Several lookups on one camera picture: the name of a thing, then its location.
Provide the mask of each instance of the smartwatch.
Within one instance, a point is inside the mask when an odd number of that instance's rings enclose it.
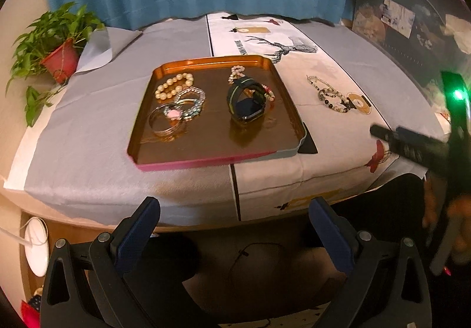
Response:
[[[252,97],[239,101],[244,90],[250,90]],[[265,111],[265,89],[253,78],[244,76],[234,80],[229,88],[227,101],[231,116],[239,122],[247,123],[262,116]]]

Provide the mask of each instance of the tray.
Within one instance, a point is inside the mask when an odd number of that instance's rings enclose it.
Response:
[[[233,120],[226,102],[228,77],[234,65],[269,86],[275,94],[273,106],[260,119],[241,128]],[[156,88],[178,73],[192,73],[194,86],[206,93],[200,115],[186,122],[171,141],[154,136],[148,123],[150,112],[161,105]],[[175,61],[152,72],[128,145],[128,155],[142,171],[217,166],[247,160],[274,159],[296,154],[306,137],[293,101],[272,61],[262,56],[224,56]]]

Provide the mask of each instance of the green light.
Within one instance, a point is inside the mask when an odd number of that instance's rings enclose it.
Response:
[[[462,101],[462,100],[465,99],[465,94],[463,93],[462,90],[457,89],[457,90],[455,90],[455,91],[453,92],[453,97],[454,97],[456,100]]]

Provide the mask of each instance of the bolt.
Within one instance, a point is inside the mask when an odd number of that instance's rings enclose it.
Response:
[[[98,235],[98,241],[104,243],[110,239],[110,234],[107,232],[102,232],[100,235]]]
[[[361,240],[364,240],[366,242],[371,240],[371,234],[368,231],[360,231],[358,233],[358,236],[360,237]]]
[[[411,238],[404,238],[404,244],[407,247],[412,247],[414,246],[414,241]]]
[[[56,247],[57,248],[62,248],[65,246],[65,239],[59,239],[57,242],[56,242]]]

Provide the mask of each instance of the red flower pot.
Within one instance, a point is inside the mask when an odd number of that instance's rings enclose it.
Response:
[[[63,84],[75,73],[78,63],[79,55],[74,48],[74,40],[71,38],[40,62],[59,84]]]

